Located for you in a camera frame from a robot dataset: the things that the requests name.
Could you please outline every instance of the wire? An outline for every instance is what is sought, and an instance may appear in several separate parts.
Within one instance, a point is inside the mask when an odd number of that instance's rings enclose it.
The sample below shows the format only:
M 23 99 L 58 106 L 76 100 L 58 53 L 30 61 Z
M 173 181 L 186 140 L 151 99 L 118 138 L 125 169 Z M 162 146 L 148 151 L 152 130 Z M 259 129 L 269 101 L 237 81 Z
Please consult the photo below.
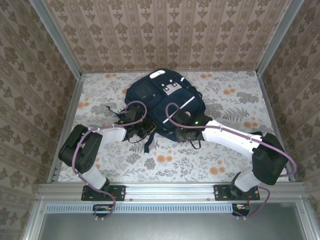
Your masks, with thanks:
M 254 213 L 251 213 L 251 214 L 248 214 L 247 216 L 243 216 L 241 213 L 239 213 L 238 211 L 235 211 L 233 210 L 234 213 L 238 214 L 240 217 L 243 217 L 243 219 L 246 219 L 246 218 L 250 218 L 250 217 L 253 217 L 254 215 L 256 215 L 258 212 L 261 211 L 261 209 L 264 208 L 264 206 L 266 205 L 266 203 L 268 202 L 269 198 L 270 198 L 270 190 L 266 187 L 263 187 L 263 186 L 257 186 L 259 189 L 262 189 L 262 190 L 265 190 L 267 191 L 267 196 L 265 198 L 265 200 L 263 201 L 262 205 L 258 208 L 257 211 L 255 211 Z
M 130 141 L 130 139 L 128 139 L 128 142 L 131 144 L 137 144 L 137 143 L 140 143 L 142 140 L 144 140 L 146 137 L 147 137 L 147 134 L 144 135 L 144 137 L 139 139 L 138 141 Z
M 239 132 L 235 132 L 235 131 L 232 131 L 230 129 L 227 129 L 227 128 L 224 128 L 224 127 L 219 127 L 219 126 L 187 126 L 187 125 L 182 125 L 182 124 L 179 124 L 175 121 L 173 121 L 171 118 L 170 118 L 170 115 L 169 115 L 169 112 L 168 112 L 168 109 L 171 105 L 174 105 L 177 109 L 179 109 L 179 106 L 174 103 L 174 102 L 170 102 L 166 107 L 165 107 L 165 115 L 167 117 L 167 119 L 175 126 L 177 127 L 180 127 L 180 128 L 185 128 L 185 129 L 219 129 L 220 131 L 225 131 L 225 132 L 228 132 L 228 133 L 231 133 L 231 134 L 234 134 L 238 137 L 241 137 L 241 138 L 244 138 L 246 140 L 249 140 L 251 142 L 255 142 L 255 143 L 258 143 L 258 144 L 261 144 L 269 149 L 272 149 L 274 151 L 276 151 L 277 153 L 283 155 L 284 157 L 286 157 L 289 162 L 292 164 L 293 166 L 293 170 L 292 172 L 289 172 L 289 173 L 286 173 L 286 174 L 282 174 L 280 175 L 279 177 L 288 177 L 288 176 L 291 176 L 293 174 L 295 174 L 297 172 L 297 164 L 295 163 L 295 161 L 292 159 L 292 157 L 290 157 L 287 153 L 285 153 L 284 151 L 272 146 L 272 145 L 269 145 L 263 141 L 260 141 L 260 140 L 257 140 L 257 139 L 254 139 L 254 138 L 251 138 L 250 136 L 247 136 L 247 135 L 244 135 L 244 134 L 241 134 Z
M 119 124 L 119 125 L 111 125 L 111 126 L 102 126 L 102 127 L 95 127 L 95 128 L 91 128 L 91 129 L 88 129 L 88 131 L 82 136 L 82 138 L 80 139 L 80 141 L 78 142 L 76 148 L 75 148 L 75 151 L 74 151 L 74 154 L 73 154 L 73 157 L 72 157 L 72 162 L 71 162 L 71 166 L 72 166 L 72 171 L 82 180 L 84 181 L 84 183 L 89 186 L 90 188 L 92 188 L 94 191 L 98 192 L 98 193 L 101 193 L 101 194 L 104 194 L 104 195 L 107 195 L 109 196 L 111 199 L 112 199 L 112 208 L 110 210 L 110 212 L 104 217 L 104 218 L 108 218 L 112 212 L 115 210 L 116 208 L 116 199 L 114 196 L 112 196 L 109 192 L 106 192 L 106 191 L 102 191 L 100 189 L 97 189 L 95 188 L 93 185 L 91 185 L 83 176 L 81 173 L 79 173 L 77 170 L 76 170 L 76 158 L 77 158 L 77 154 L 79 152 L 79 149 L 82 145 L 82 143 L 84 142 L 84 140 L 86 139 L 86 137 L 91 133 L 91 132 L 94 132 L 94 131 L 97 131 L 97 130 L 106 130 L 106 129 L 112 129 L 114 128 L 115 126 L 121 126 L 121 127 L 126 127 L 126 126 L 130 126 L 130 125 L 134 125 L 134 124 L 137 124 L 139 122 L 142 122 L 143 119 L 146 117 L 147 115 L 147 107 L 146 105 L 141 102 L 141 101 L 132 101 L 130 102 L 126 107 L 125 107 L 125 111 L 127 110 L 127 108 L 131 105 L 131 104 L 134 104 L 134 103 L 139 103 L 141 104 L 143 107 L 144 107 L 144 114 L 143 116 L 137 120 L 137 121 L 134 121 L 134 122 L 130 122 L 130 123 L 126 123 L 126 124 Z

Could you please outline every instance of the navy backpack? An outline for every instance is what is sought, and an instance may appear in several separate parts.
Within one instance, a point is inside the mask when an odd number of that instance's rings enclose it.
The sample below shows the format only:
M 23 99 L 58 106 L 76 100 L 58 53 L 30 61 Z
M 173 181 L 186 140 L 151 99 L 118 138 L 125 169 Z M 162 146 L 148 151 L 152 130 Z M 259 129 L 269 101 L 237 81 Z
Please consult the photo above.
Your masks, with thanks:
M 154 71 L 133 83 L 127 89 L 124 102 L 129 104 L 132 101 L 143 102 L 147 108 L 147 117 L 156 125 L 144 146 L 145 153 L 149 152 L 155 133 L 177 141 L 177 127 L 167 119 L 165 113 L 169 103 L 176 103 L 192 120 L 206 110 L 202 94 L 179 73 L 168 69 Z M 172 117 L 176 112 L 177 108 L 171 105 L 168 109 L 169 115 Z

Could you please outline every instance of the gray panel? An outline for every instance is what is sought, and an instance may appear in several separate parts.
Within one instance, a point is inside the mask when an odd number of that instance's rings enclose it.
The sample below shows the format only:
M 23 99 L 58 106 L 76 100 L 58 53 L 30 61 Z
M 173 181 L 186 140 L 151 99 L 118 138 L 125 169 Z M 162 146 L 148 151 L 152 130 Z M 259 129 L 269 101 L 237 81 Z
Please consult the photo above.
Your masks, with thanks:
M 41 240 L 305 240 L 294 203 L 269 203 L 256 216 L 231 214 L 46 214 Z

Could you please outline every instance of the backpack pocket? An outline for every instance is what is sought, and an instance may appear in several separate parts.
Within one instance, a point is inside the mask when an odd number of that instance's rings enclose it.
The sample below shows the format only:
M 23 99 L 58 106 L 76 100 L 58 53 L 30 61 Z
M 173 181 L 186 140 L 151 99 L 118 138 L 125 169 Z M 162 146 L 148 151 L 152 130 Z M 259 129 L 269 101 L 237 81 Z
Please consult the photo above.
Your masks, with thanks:
M 139 82 L 139 84 L 133 84 L 126 94 L 128 96 L 127 101 L 141 101 L 147 108 L 153 108 L 162 99 L 158 89 L 147 80 Z

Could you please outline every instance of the damask wallpaper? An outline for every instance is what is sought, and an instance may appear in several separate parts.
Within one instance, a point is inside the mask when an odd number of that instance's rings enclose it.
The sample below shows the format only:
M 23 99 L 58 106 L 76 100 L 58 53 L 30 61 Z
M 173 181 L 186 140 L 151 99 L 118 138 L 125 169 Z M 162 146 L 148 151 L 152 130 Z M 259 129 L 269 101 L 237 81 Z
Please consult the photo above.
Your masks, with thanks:
M 286 150 L 320 220 L 320 1 L 305 0 L 263 73 Z
M 47 181 L 75 84 L 27 0 L 0 1 L 0 239 L 18 239 Z
M 255 69 L 289 0 L 45 0 L 83 72 Z

